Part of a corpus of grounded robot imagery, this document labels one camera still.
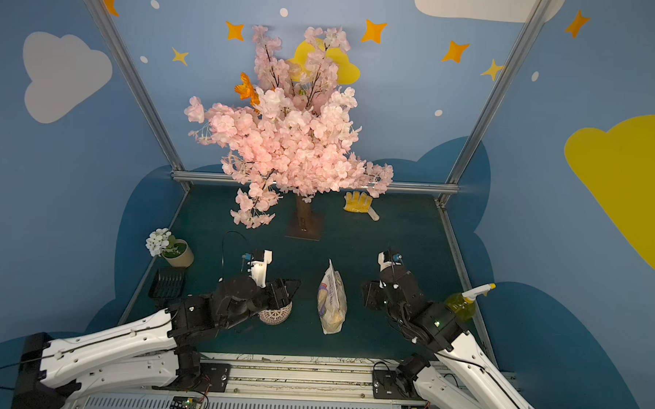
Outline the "white purple oats bag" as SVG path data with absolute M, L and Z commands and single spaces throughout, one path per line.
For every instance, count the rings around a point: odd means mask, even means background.
M 345 293 L 340 273 L 330 260 L 317 292 L 317 313 L 325 335 L 334 335 L 342 330 L 348 312 Z

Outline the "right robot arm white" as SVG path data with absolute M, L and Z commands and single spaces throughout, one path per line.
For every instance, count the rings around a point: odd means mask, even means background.
M 384 312 L 404 339 L 434 353 L 465 387 L 446 381 L 418 354 L 397 367 L 399 386 L 410 386 L 438 409 L 535 409 L 490 361 L 463 318 L 446 303 L 427 299 L 403 264 L 381 262 L 378 281 L 366 288 L 366 307 Z

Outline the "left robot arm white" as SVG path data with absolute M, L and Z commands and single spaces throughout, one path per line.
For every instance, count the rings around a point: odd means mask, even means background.
M 197 345 L 256 317 L 289 306 L 301 283 L 275 279 L 264 286 L 247 276 L 220 282 L 165 309 L 98 333 L 26 338 L 18 363 L 13 409 L 61 409 L 67 401 L 121 387 L 191 390 L 202 376 Z

